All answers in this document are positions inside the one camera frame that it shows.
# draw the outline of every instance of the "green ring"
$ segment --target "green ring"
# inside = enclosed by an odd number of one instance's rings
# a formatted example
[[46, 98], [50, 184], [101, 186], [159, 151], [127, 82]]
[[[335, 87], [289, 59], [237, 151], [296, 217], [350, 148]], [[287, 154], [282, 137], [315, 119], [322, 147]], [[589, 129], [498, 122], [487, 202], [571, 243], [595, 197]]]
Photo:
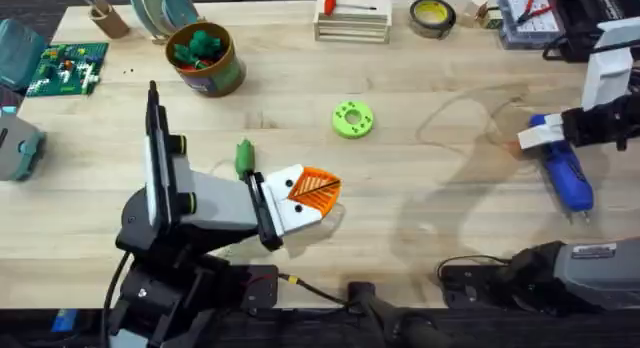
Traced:
[[[354, 114], [360, 117], [357, 123], [347, 121], [347, 115]], [[373, 112], [369, 107], [357, 101], [344, 101], [333, 111], [333, 129], [344, 138], [360, 138], [367, 135], [373, 129]]]

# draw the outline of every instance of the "orange triangle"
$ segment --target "orange triangle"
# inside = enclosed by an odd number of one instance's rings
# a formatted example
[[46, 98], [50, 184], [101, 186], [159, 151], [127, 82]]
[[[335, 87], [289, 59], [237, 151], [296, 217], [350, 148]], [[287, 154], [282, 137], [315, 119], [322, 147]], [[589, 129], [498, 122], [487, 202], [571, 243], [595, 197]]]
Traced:
[[315, 208], [326, 216], [340, 195], [340, 178], [323, 170], [304, 167], [302, 175], [291, 189], [289, 199]]

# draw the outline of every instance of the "plate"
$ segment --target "plate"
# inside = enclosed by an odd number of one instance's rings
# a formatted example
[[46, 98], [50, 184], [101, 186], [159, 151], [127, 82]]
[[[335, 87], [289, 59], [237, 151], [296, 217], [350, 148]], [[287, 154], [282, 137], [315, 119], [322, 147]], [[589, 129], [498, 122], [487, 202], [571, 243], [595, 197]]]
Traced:
[[151, 23], [165, 35], [171, 35], [173, 30], [166, 24], [167, 19], [162, 12], [162, 0], [142, 0], [142, 4]]
[[191, 0], [164, 0], [169, 21], [181, 28], [198, 20], [198, 11]]
[[151, 34], [155, 36], [163, 35], [156, 26], [151, 22], [149, 16], [147, 16], [147, 11], [144, 10], [144, 4], [142, 0], [131, 0], [131, 5], [133, 6], [133, 10], [136, 12], [138, 19], [142, 22], [142, 25], [149, 31]]

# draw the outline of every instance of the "gray robot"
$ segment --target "gray robot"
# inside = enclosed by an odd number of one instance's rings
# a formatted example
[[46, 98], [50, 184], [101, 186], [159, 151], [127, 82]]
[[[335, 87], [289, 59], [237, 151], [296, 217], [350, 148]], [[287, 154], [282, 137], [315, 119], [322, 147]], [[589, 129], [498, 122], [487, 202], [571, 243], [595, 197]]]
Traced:
[[16, 107], [0, 112], [0, 180], [25, 180], [41, 156], [45, 134], [18, 118]]

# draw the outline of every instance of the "green toy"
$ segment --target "green toy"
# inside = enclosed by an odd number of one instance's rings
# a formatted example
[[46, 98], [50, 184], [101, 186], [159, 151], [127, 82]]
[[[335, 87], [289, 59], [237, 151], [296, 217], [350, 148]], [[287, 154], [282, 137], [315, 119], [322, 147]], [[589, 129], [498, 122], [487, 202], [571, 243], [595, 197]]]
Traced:
[[344, 138], [360, 138], [373, 129], [373, 112], [362, 102], [344, 101], [333, 111], [333, 129]]
[[189, 50], [200, 59], [215, 59], [221, 49], [220, 39], [211, 37], [203, 30], [193, 33], [189, 42]]
[[236, 146], [236, 173], [238, 173], [238, 178], [242, 179], [245, 172], [253, 171], [255, 168], [255, 149], [253, 144], [245, 138], [242, 143]]
[[187, 48], [186, 46], [182, 44], [174, 44], [173, 49], [174, 49], [173, 57], [179, 60], [180, 62], [184, 64], [192, 65], [196, 67], [196, 69], [207, 68], [207, 65], [200, 62], [200, 60], [196, 58], [196, 56], [194, 56], [191, 53], [191, 51], [189, 51], [189, 48]]
[[209, 65], [201, 60], [216, 62], [220, 59], [220, 53], [223, 52], [220, 38], [213, 38], [203, 30], [193, 33], [188, 47], [174, 44], [173, 48], [175, 59], [196, 69], [207, 68]]

